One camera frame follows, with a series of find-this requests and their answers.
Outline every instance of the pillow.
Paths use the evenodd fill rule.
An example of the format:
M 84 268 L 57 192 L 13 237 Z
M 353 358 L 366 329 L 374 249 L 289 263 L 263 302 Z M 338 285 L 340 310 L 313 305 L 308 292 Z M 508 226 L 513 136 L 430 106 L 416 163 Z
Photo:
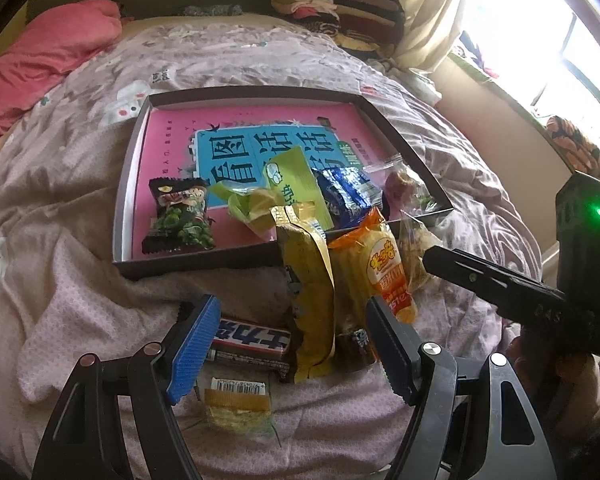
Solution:
M 0 136 L 121 32 L 118 5 L 110 0 L 55 7 L 29 23 L 0 56 Z
M 550 117 L 546 129 L 552 143 L 573 165 L 574 169 L 600 179 L 600 148 L 591 142 L 571 121 Z

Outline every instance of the screw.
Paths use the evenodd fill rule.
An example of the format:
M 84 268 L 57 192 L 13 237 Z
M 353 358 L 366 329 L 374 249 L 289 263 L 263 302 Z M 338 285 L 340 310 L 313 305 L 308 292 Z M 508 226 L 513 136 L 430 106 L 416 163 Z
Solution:
M 85 368 L 91 366 L 94 362 L 96 362 L 96 356 L 93 354 L 85 354 L 80 358 L 80 366 L 84 366 Z
M 422 349 L 426 354 L 429 355 L 438 355 L 440 352 L 442 352 L 442 348 L 440 348 L 440 345 L 436 343 L 424 343 L 424 345 L 422 345 Z
M 495 353 L 491 354 L 491 362 L 496 366 L 504 366 L 507 364 L 507 358 L 502 354 Z
M 162 350 L 160 343 L 149 343 L 144 345 L 144 353 L 147 355 L 158 355 Z

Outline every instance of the blue gripper pad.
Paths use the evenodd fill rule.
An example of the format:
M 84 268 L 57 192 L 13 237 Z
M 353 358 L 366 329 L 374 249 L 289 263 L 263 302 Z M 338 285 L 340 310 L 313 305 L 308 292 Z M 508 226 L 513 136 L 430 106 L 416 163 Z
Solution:
M 171 364 L 167 398 L 172 406 L 189 395 L 220 325 L 220 302 L 212 296 L 193 323 Z

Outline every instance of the box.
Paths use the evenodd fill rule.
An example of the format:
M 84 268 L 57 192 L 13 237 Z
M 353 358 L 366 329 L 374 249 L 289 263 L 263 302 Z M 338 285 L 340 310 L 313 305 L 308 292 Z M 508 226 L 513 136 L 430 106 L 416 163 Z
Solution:
M 279 86 L 154 94 L 145 99 L 136 120 L 118 187 L 112 252 L 120 273 L 136 280 L 180 270 L 281 265 L 275 241 L 260 240 L 212 200 L 209 215 L 216 220 L 216 249 L 142 254 L 139 248 L 156 215 L 150 178 L 183 178 L 206 171 L 200 176 L 209 176 L 212 184 L 227 177 L 257 182 L 262 157 L 288 149 L 292 142 L 304 146 L 306 158 L 318 168 L 343 161 L 353 165 L 357 160 L 366 166 L 400 153 L 438 204 L 436 211 L 419 216 L 420 221 L 432 225 L 453 209 L 411 146 L 361 95 Z M 392 212 L 390 217 L 396 235 L 398 216 Z M 345 232 L 330 230 L 327 238 Z

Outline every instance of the rice cracker package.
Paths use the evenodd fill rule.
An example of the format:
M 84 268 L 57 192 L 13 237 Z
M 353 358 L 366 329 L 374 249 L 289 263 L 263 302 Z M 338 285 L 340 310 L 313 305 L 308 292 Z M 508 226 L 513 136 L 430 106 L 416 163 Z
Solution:
M 366 326 L 366 303 L 376 294 L 384 298 L 399 321 L 413 323 L 416 307 L 408 293 L 398 245 L 378 208 L 373 208 L 359 227 L 331 242 L 329 254 L 336 295 L 348 296 L 362 326 Z
M 311 204 L 271 209 L 293 294 L 294 322 L 302 334 L 296 349 L 296 383 L 329 374 L 333 356 L 333 275 L 314 210 Z

